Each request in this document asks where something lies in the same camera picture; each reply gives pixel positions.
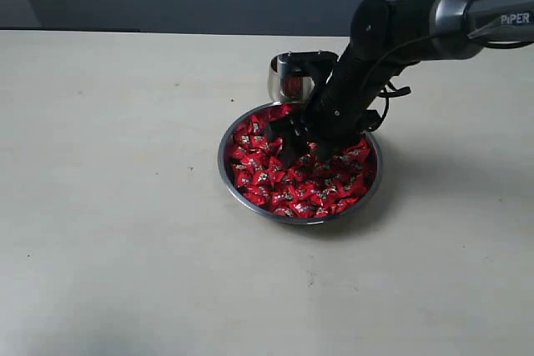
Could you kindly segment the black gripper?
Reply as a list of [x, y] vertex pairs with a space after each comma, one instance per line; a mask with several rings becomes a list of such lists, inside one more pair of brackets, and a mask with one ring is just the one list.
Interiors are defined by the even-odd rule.
[[384, 55], [365, 58], [348, 45], [330, 75], [312, 78], [314, 89], [301, 108], [268, 123], [267, 138], [283, 138], [279, 160], [290, 168], [316, 143], [315, 160], [328, 163], [353, 143], [362, 127], [360, 119], [382, 88], [401, 72], [401, 65]]

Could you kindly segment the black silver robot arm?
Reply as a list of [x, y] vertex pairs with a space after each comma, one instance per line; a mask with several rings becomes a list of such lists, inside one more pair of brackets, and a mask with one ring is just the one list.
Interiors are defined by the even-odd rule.
[[266, 135], [283, 140], [285, 165], [303, 156], [309, 143], [327, 159], [382, 124], [385, 114], [370, 108], [375, 99], [410, 92], [391, 83], [404, 69], [532, 42], [533, 0], [364, 0], [342, 54], [282, 53], [275, 59], [281, 98], [297, 109], [269, 123]]

